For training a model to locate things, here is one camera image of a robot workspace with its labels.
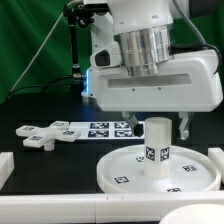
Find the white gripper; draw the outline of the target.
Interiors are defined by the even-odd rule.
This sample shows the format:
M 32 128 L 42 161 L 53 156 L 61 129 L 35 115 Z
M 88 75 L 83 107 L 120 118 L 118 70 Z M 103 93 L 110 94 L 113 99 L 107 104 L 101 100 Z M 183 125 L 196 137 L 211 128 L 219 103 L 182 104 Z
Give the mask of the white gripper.
M 179 112 L 180 139 L 189 137 L 193 112 L 210 112 L 223 100 L 212 50 L 176 54 L 157 75 L 131 77 L 125 67 L 89 70 L 89 95 L 104 111 L 123 112 L 132 134 L 144 133 L 133 112 Z

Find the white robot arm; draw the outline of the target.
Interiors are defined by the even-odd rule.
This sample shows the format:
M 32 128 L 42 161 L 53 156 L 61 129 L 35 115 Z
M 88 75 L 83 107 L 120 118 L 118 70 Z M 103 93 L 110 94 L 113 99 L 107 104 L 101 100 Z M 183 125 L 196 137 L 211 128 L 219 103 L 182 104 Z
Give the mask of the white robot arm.
M 190 21 L 198 0 L 84 0 L 94 17 L 89 93 L 143 135 L 137 112 L 177 112 L 189 137 L 195 112 L 214 110 L 223 93 L 221 56 Z

